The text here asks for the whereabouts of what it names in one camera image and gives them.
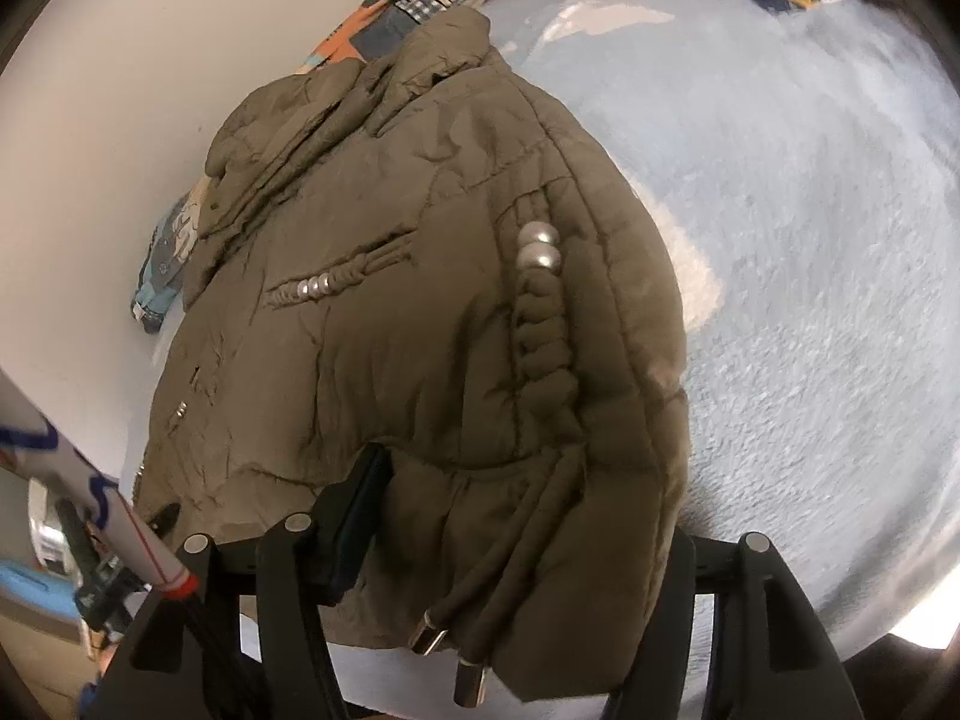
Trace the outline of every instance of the white wall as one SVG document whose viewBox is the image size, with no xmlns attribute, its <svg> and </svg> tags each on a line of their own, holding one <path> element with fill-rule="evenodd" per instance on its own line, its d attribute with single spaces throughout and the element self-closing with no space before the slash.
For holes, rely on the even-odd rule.
<svg viewBox="0 0 960 720">
<path fill-rule="evenodd" d="M 361 0 L 54 0 L 0 76 L 0 365 L 120 474 L 154 342 L 128 313 L 217 127 Z"/>
</svg>

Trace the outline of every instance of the orange fabric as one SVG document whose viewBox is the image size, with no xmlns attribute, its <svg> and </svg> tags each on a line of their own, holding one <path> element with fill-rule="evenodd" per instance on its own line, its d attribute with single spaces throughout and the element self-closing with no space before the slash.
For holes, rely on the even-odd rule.
<svg viewBox="0 0 960 720">
<path fill-rule="evenodd" d="M 373 5 L 358 7 L 342 25 L 333 30 L 333 33 L 313 50 L 313 55 L 320 55 L 328 62 L 339 62 L 349 56 L 363 59 L 357 49 L 354 49 L 350 38 L 372 23 L 388 4 L 388 1 L 380 0 Z"/>
</svg>

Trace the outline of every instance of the pearl bead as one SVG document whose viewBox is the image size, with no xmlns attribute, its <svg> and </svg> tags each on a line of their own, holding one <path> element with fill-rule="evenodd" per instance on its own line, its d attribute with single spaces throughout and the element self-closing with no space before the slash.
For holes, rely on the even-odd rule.
<svg viewBox="0 0 960 720">
<path fill-rule="evenodd" d="M 557 232 L 557 228 L 546 223 L 546 221 L 528 221 L 520 228 L 520 234 L 517 235 L 517 245 L 523 248 L 525 245 L 535 242 L 555 247 L 560 242 L 560 233 Z"/>
<path fill-rule="evenodd" d="M 563 258 L 560 252 L 549 244 L 543 244 L 540 241 L 525 245 L 517 255 L 517 267 L 527 268 L 546 268 L 553 271 L 554 274 L 560 270 Z"/>
</svg>

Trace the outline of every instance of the olive green coat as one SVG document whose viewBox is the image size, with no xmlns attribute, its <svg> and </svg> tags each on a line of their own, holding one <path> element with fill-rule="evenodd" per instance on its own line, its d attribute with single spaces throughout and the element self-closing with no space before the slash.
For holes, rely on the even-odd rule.
<svg viewBox="0 0 960 720">
<path fill-rule="evenodd" d="M 461 7 L 253 92 L 206 173 L 139 509 L 246 538 L 383 442 L 395 477 L 330 640 L 403 646 L 429 610 L 521 699 L 614 688 L 688 422 L 673 269 L 603 148 Z M 515 264 L 531 220 L 559 231 L 556 273 Z"/>
</svg>

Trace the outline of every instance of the puffer jacket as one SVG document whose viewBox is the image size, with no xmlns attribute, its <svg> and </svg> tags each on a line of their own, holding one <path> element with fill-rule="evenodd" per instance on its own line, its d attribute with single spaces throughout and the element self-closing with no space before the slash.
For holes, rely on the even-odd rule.
<svg viewBox="0 0 960 720">
<path fill-rule="evenodd" d="M 258 535 L 382 442 L 395 475 L 330 640 L 403 646 L 428 613 L 522 700 L 618 685 L 688 417 L 673 269 L 603 148 L 461 7 L 253 92 L 206 173 L 141 512 Z"/>
</svg>

